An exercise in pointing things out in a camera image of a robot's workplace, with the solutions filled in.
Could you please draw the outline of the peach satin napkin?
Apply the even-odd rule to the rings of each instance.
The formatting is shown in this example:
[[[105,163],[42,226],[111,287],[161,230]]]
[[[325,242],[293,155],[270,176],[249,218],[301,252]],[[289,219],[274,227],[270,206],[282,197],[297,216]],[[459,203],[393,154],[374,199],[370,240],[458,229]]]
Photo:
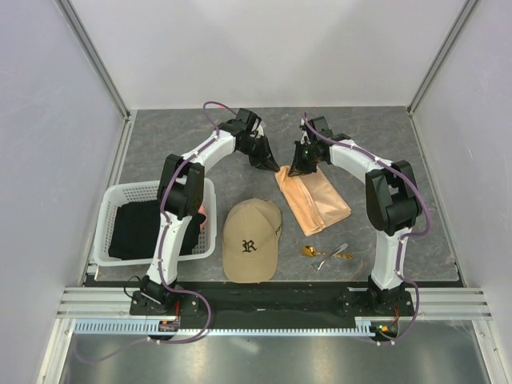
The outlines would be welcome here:
[[[305,236],[320,233],[351,215],[349,205],[319,168],[299,176],[289,176],[290,170],[282,166],[275,178]]]

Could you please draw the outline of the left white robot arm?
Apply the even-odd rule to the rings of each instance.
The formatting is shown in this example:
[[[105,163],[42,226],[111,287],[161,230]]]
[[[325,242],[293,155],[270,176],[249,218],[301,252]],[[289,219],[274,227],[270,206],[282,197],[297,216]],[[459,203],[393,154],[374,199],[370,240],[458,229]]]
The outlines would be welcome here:
[[[182,290],[174,288],[186,229],[203,203],[205,174],[234,152],[248,156],[260,170],[279,171],[262,118],[241,108],[232,119],[214,124],[213,133],[191,151],[167,157],[158,188],[160,228],[153,261],[142,278],[140,295],[157,314],[168,314]]]

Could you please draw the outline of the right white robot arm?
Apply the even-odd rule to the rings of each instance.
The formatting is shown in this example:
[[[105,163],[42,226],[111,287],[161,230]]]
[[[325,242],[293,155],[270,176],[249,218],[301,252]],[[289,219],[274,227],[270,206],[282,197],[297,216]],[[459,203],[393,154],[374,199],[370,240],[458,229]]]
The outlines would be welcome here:
[[[325,162],[347,171],[365,187],[366,215],[377,235],[374,267],[366,290],[345,293],[344,299],[364,311],[392,314],[410,300],[403,263],[408,238],[425,205],[412,166],[380,158],[350,137],[333,134],[324,117],[303,117],[299,129],[303,134],[295,143],[289,176],[312,174]]]

